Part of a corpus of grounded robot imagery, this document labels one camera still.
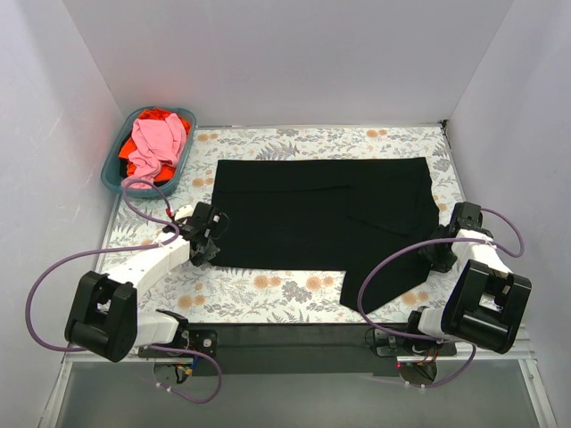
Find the black t shirt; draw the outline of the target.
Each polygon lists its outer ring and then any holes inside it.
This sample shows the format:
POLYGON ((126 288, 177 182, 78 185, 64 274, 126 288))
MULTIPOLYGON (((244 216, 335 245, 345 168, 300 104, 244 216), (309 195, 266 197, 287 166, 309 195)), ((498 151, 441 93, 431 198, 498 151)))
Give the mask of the black t shirt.
POLYGON ((423 158, 222 160, 212 203, 230 219, 215 266, 341 271, 350 309, 378 309, 431 269, 414 249, 440 214, 423 158))

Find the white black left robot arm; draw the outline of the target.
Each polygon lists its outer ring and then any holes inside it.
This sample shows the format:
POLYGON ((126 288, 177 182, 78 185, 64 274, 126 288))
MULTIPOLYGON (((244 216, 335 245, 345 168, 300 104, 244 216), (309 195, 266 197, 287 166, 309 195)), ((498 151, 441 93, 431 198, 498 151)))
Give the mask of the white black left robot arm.
POLYGON ((190 344, 187 319, 163 309, 141 312, 139 299, 173 269, 210 262, 219 253, 215 241, 229 224, 229 216, 210 204, 183 206, 149 249, 102 274, 84 274, 64 338, 111 362, 148 345, 160 345, 172 357, 183 355, 190 344))

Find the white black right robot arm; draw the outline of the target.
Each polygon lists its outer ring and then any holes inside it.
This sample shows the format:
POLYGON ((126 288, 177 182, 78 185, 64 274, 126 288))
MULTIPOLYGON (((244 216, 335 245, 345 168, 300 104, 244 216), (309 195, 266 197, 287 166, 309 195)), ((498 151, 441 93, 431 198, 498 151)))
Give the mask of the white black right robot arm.
POLYGON ((469 342, 499 354, 512 347, 532 284, 501 261, 492 232, 483 227, 483 213, 474 203, 456 203, 450 222, 432 235, 456 241, 418 251, 433 271, 459 277, 444 307, 424 306, 411 312, 403 333, 410 352, 424 354, 436 340, 469 342))

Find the floral patterned table mat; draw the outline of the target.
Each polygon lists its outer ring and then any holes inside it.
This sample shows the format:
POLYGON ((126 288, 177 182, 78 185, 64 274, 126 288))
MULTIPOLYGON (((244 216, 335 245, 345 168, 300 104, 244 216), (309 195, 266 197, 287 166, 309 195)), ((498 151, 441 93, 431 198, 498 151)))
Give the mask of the floral patterned table mat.
MULTIPOLYGON (((200 128, 177 190, 174 208, 208 202, 218 161, 426 159, 432 192, 446 223, 464 198, 443 128, 200 128)), ((356 323, 340 302, 343 274, 185 264, 169 272, 139 301, 143 311, 167 309, 197 323, 356 323)))

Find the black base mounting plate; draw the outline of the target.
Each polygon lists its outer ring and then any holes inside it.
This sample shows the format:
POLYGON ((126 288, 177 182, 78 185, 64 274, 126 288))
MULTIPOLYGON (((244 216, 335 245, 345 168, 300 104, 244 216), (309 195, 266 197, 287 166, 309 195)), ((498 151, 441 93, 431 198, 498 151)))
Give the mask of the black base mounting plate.
POLYGON ((397 358, 427 364, 456 354, 452 344, 389 336, 367 324, 194 324, 172 348, 208 354, 225 375, 396 376, 397 358))

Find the teal plastic laundry basket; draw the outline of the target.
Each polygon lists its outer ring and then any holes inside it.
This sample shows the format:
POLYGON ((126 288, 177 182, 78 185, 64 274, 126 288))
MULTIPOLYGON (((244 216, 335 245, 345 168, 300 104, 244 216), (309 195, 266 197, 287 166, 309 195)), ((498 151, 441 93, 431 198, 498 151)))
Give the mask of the teal plastic laundry basket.
MULTIPOLYGON (((134 121, 138 118, 141 112, 147 109, 151 109, 151 106, 139 108, 127 116, 119 133, 112 143, 111 149, 108 152, 106 160, 103 164, 100 174, 101 181, 103 185, 113 193, 121 194, 122 191, 121 183, 123 181, 123 177, 120 174, 120 148, 130 136, 134 121)), ((193 146, 194 131, 196 128, 196 117, 191 111, 184 108, 166 107, 164 109, 176 113, 180 118, 185 119, 190 124, 189 135, 186 140, 184 150, 181 153, 181 158, 173 178, 166 184, 160 186, 160 189, 166 196, 171 196, 177 189, 180 179, 182 178, 182 174, 188 160, 188 155, 190 153, 191 147, 193 146)))

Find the aluminium frame rail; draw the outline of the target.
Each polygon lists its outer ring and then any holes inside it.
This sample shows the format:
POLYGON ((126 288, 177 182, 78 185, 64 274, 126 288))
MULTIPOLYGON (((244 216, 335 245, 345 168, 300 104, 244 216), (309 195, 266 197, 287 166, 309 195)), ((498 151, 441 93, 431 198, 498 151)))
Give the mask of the aluminium frame rail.
POLYGON ((508 354, 455 346, 430 363, 398 357, 396 376, 223 374, 142 351, 120 363, 64 360, 46 427, 553 427, 526 339, 508 354), (191 374, 185 374, 190 367, 191 374))

